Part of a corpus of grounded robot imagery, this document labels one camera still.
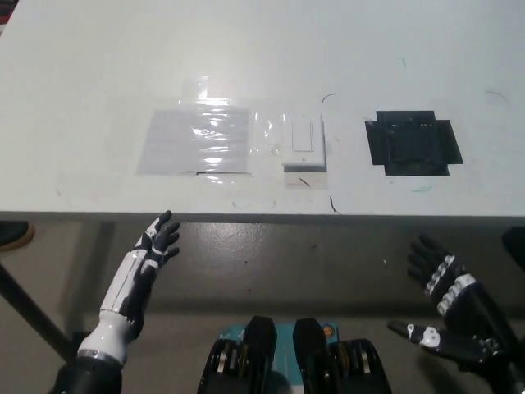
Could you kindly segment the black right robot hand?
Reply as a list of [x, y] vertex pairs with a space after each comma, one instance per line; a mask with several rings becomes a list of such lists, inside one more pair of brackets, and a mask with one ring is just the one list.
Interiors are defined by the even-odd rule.
[[408, 261], [408, 275], [422, 288], [445, 326], [393, 320], [387, 324], [392, 332], [468, 369], [505, 363], [515, 356], [518, 338], [507, 318], [456, 254], [421, 234], [410, 245]]

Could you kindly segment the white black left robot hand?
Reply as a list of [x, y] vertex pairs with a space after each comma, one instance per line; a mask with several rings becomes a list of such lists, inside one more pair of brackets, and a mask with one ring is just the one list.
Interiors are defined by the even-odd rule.
[[126, 253], [100, 309], [123, 316], [137, 337], [144, 325], [145, 310], [159, 271], [179, 254], [176, 246], [180, 224], [172, 212], [161, 213]]

